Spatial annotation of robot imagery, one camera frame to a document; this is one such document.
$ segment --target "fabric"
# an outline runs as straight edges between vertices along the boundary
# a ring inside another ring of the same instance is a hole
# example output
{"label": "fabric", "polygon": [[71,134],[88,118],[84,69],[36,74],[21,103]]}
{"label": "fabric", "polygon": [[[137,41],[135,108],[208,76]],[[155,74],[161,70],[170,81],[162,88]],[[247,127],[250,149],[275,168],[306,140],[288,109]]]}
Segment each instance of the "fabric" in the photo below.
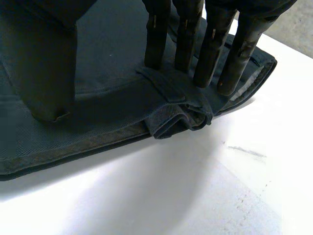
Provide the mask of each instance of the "fabric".
{"label": "fabric", "polygon": [[[156,71],[143,65],[148,13],[142,1],[98,0],[77,22],[73,116],[51,125],[35,120],[16,95],[8,70],[10,61],[3,53],[3,35],[12,29],[0,26],[0,179],[12,179],[151,136],[164,139],[187,129],[199,130],[210,124],[213,116],[247,101],[263,85],[277,61],[256,48],[234,93],[236,97],[216,92],[231,35],[211,85],[199,89],[193,84],[205,20],[200,24],[189,74],[175,70],[179,17],[174,9],[162,66]],[[0,24],[3,16],[0,11]],[[26,22],[32,15],[23,17]]]}

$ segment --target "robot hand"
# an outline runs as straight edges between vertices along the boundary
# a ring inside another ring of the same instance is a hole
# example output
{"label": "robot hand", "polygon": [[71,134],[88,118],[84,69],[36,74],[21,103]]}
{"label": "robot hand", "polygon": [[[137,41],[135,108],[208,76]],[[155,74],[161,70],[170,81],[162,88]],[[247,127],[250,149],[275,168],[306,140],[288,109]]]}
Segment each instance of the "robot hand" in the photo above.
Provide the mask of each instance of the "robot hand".
{"label": "robot hand", "polygon": [[[202,43],[194,83],[200,88],[211,82],[215,67],[237,10],[237,33],[217,84],[222,95],[231,95],[244,72],[256,44],[277,18],[297,0],[205,0],[207,29]],[[145,65],[158,69],[165,49],[170,0],[143,0],[149,13]],[[201,18],[203,0],[173,0],[180,17],[175,67],[187,72]]]}

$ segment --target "gray floor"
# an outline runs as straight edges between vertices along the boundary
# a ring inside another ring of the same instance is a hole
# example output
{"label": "gray floor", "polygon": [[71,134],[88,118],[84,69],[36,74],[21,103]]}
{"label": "gray floor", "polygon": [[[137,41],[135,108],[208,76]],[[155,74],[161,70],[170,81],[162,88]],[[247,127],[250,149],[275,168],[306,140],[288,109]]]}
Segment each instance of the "gray floor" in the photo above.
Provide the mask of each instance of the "gray floor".
{"label": "gray floor", "polygon": [[313,58],[313,0],[298,0],[265,34]]}

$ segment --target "dark blue cloth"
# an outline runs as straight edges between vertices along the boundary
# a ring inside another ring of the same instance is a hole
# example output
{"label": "dark blue cloth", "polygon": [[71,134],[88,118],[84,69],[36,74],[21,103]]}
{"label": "dark blue cloth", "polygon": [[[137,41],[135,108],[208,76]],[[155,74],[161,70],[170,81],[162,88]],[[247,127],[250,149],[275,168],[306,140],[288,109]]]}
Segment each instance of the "dark blue cloth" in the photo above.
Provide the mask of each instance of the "dark blue cloth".
{"label": "dark blue cloth", "polygon": [[173,65],[179,24],[173,7],[162,68],[156,71],[143,66],[147,17],[141,0],[99,0],[77,22],[73,117],[54,125],[36,121],[15,95],[0,37],[2,180],[150,136],[164,139],[187,129],[201,129],[210,124],[213,116],[247,101],[277,64],[271,55],[256,48],[236,97],[219,95],[216,84],[232,43],[233,36],[229,36],[211,85],[199,89],[193,85],[192,76],[205,20],[200,25],[196,53],[187,75]]}

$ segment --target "white table surface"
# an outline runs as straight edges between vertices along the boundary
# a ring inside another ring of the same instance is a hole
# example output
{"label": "white table surface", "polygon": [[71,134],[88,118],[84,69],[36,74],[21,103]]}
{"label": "white table surface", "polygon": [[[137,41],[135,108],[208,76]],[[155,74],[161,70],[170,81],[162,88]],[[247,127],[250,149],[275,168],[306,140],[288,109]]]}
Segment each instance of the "white table surface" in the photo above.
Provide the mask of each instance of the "white table surface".
{"label": "white table surface", "polygon": [[0,182],[0,233],[313,234],[313,59],[258,47],[276,70],[212,125]]}

